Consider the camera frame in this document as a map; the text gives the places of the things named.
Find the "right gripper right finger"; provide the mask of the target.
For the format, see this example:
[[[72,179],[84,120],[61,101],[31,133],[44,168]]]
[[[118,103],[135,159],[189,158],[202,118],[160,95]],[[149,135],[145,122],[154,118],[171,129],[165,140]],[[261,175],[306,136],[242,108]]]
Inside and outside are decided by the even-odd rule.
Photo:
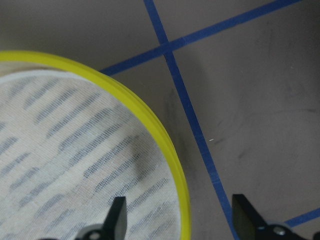
[[[232,195],[232,224],[240,240],[303,240],[292,227],[320,216],[320,209],[304,213],[286,222],[266,221],[244,194]]]

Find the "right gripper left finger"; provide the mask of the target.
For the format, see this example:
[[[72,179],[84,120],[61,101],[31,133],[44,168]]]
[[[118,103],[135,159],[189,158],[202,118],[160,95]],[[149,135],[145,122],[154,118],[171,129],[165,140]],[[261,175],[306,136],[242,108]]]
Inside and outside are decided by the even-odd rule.
[[[113,199],[104,222],[82,228],[75,240],[124,240],[126,232],[127,199],[125,196],[117,196]]]

